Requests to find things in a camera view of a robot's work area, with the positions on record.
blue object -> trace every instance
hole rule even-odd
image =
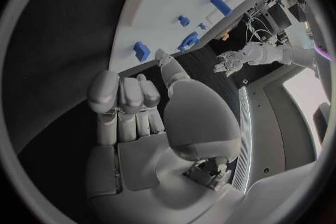
[[[213,3],[214,6],[224,14],[224,16],[227,17],[232,14],[232,9],[226,3],[224,3],[223,0],[211,0],[211,3]]]
[[[207,28],[204,24],[199,24],[199,27],[200,27],[202,30],[205,30],[205,29]]]
[[[178,47],[179,51],[183,52],[187,48],[190,48],[194,44],[199,44],[197,32],[192,32],[188,35],[183,41],[182,44]]]
[[[182,15],[179,16],[178,19],[179,19],[179,21],[180,21],[180,23],[181,23],[181,25],[182,25],[183,27],[188,26],[189,23],[190,23],[190,20],[189,20],[187,17],[183,17]]]
[[[140,41],[136,42],[133,49],[136,51],[136,57],[140,62],[145,61],[148,58],[148,55],[151,54],[150,49]]]

blue plastic piece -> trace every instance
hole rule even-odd
[[[182,25],[183,27],[188,26],[189,23],[190,23],[190,20],[189,20],[187,17],[183,17],[182,15],[179,16],[178,19],[179,19],[179,21],[180,21],[180,23],[181,23],[181,25]]]
[[[227,17],[232,14],[232,9],[226,3],[224,3],[223,0],[211,0],[211,3],[213,3],[214,6],[224,14],[224,16]]]
[[[192,32],[188,35],[183,41],[182,44],[178,47],[179,51],[183,52],[186,49],[190,48],[194,44],[199,44],[197,32]]]
[[[202,30],[206,30],[206,28],[207,28],[204,24],[199,24],[198,26],[199,26]]]
[[[151,54],[150,49],[140,41],[136,42],[133,49],[136,51],[136,57],[140,62],[144,62],[148,58],[148,55]]]

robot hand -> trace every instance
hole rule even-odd
[[[239,71],[244,64],[244,56],[242,52],[225,52],[218,56],[221,63],[214,66],[214,72],[226,71],[226,76]]]

